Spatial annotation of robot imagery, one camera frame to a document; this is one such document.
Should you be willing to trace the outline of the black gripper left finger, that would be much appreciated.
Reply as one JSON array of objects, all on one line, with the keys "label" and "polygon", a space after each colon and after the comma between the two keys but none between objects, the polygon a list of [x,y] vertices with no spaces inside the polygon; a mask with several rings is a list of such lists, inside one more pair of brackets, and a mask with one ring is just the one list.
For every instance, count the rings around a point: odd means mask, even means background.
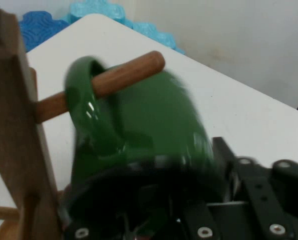
[{"label": "black gripper left finger", "polygon": [[127,240],[125,222],[118,219],[76,219],[68,225],[63,225],[65,240]]}]

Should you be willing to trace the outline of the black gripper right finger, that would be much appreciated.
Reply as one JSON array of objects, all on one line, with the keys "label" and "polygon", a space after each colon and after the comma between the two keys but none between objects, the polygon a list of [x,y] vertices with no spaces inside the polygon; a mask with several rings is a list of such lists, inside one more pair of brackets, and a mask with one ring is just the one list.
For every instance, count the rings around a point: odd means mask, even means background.
[{"label": "black gripper right finger", "polygon": [[298,162],[264,167],[220,137],[213,149],[183,159],[184,239],[298,240]]}]

